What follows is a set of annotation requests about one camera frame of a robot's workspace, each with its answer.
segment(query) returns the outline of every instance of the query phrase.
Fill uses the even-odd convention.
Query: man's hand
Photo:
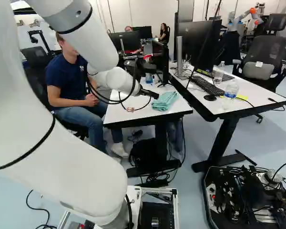
[[[85,105],[89,107],[94,107],[99,103],[99,100],[93,95],[93,94],[88,94],[86,95]]]

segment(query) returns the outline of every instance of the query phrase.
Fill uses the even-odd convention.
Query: plastic bottle
[[[225,73],[225,62],[221,61],[221,63],[219,64],[219,70],[216,71],[215,77],[213,79],[214,85],[216,87],[218,87],[221,84],[224,73]]]
[[[145,77],[145,81],[147,84],[152,84],[153,83],[153,76],[150,73],[147,73],[146,77]]]
[[[224,101],[223,101],[224,110],[229,110],[231,108],[233,101],[237,96],[238,90],[239,86],[236,80],[230,80],[230,83],[225,89]]]

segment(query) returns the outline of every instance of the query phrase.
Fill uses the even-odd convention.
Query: robotic arm in background
[[[231,30],[230,30],[230,31],[237,31],[238,22],[239,22],[240,20],[244,19],[245,17],[247,17],[249,14],[251,14],[252,19],[256,20],[256,21],[255,21],[255,25],[259,25],[259,24],[261,24],[261,23],[264,22],[264,21],[259,17],[259,15],[257,14],[256,9],[255,9],[255,8],[251,8],[251,9],[247,10],[246,12],[244,12],[244,13],[243,13],[242,15],[240,15],[239,17],[233,19],[232,27],[231,27]]]

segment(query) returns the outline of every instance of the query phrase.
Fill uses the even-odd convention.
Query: teal cloth
[[[157,111],[167,111],[178,96],[177,92],[165,92],[152,102],[152,108]]]

